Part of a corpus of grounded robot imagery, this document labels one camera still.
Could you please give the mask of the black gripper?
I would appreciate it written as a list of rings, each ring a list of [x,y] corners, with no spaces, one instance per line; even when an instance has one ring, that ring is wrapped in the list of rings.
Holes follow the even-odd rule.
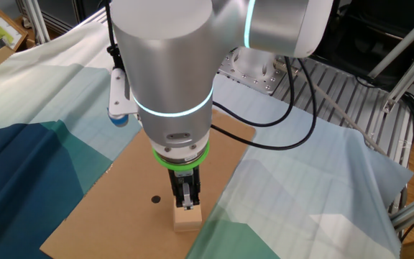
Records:
[[[199,167],[188,171],[169,170],[172,194],[175,197],[175,206],[191,210],[200,204],[199,193],[201,192],[201,181]]]

